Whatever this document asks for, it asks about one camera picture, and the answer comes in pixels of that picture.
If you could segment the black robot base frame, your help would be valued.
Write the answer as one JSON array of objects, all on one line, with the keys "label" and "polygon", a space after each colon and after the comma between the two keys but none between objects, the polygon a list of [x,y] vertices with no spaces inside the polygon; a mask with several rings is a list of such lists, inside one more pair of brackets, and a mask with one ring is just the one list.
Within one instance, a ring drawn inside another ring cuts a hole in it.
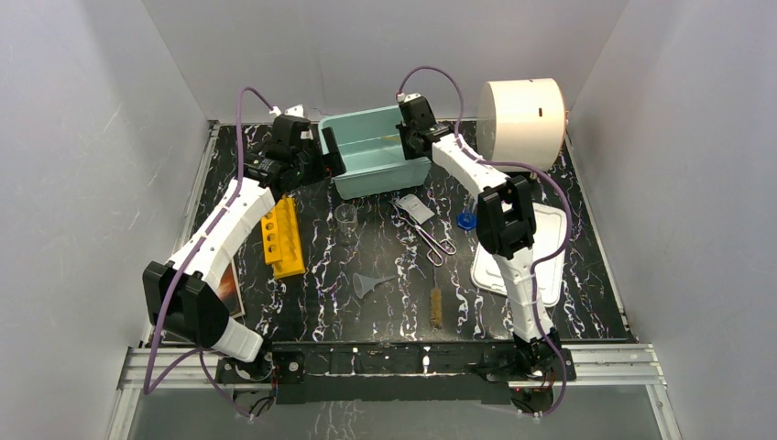
[{"label": "black robot base frame", "polygon": [[509,340],[454,342],[276,342],[253,364],[223,359],[217,380],[235,388],[279,392],[279,404],[329,401],[480,401],[509,404],[539,389],[535,406],[551,405],[549,386],[576,378],[572,353],[530,357]]}]

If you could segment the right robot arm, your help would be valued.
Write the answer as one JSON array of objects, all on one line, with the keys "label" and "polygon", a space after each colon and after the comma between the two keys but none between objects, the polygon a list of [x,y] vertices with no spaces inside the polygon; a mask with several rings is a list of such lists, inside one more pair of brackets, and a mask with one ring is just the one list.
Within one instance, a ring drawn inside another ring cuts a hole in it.
[{"label": "right robot arm", "polygon": [[556,355],[547,341],[553,323],[532,268],[537,224],[528,181],[486,164],[461,136],[436,120],[425,97],[399,93],[397,102],[405,158],[428,158],[476,198],[476,236],[497,263],[509,298],[517,370],[529,380],[540,379]]}]

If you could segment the blue cylinder base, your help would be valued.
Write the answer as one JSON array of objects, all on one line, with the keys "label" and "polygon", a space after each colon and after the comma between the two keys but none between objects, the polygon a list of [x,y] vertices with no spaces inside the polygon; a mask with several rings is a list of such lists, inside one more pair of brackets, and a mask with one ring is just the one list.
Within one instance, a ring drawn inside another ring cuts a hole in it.
[{"label": "blue cylinder base", "polygon": [[465,231],[471,231],[476,228],[476,215],[472,212],[462,212],[456,217],[456,224]]}]

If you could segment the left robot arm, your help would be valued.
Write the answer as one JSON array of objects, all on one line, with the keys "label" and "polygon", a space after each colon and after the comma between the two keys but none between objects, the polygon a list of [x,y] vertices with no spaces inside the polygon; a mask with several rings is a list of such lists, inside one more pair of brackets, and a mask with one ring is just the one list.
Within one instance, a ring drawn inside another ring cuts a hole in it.
[{"label": "left robot arm", "polygon": [[313,134],[310,120],[277,116],[257,151],[238,150],[238,173],[201,227],[171,257],[144,269],[148,315],[156,332],[238,360],[249,380],[268,378],[274,358],[261,348],[262,336],[238,323],[216,290],[236,251],[283,195],[345,171],[332,128]]}]

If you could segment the clear glass beaker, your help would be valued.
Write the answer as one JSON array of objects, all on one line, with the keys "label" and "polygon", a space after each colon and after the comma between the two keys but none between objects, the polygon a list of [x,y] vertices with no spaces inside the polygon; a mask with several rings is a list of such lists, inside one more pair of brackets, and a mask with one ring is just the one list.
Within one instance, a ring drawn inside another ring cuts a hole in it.
[{"label": "clear glass beaker", "polygon": [[357,209],[353,204],[341,203],[334,210],[338,237],[351,245],[357,241]]}]

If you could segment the clear glass graduated cylinder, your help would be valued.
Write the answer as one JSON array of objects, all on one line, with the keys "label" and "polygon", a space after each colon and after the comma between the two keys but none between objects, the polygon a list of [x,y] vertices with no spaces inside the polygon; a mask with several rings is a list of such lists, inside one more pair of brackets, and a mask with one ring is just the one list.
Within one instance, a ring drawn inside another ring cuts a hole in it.
[{"label": "clear glass graduated cylinder", "polygon": [[477,196],[468,194],[465,197],[463,212],[466,214],[476,215]]}]

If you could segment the clear plastic funnel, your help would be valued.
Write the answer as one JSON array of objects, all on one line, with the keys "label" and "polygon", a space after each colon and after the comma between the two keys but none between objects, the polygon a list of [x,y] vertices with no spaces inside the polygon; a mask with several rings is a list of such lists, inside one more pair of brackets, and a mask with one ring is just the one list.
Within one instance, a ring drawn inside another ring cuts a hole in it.
[{"label": "clear plastic funnel", "polygon": [[389,275],[385,277],[373,278],[359,273],[355,273],[352,277],[352,284],[356,298],[361,300],[368,293],[376,289],[379,284],[387,281],[392,281],[396,278],[395,275]]}]

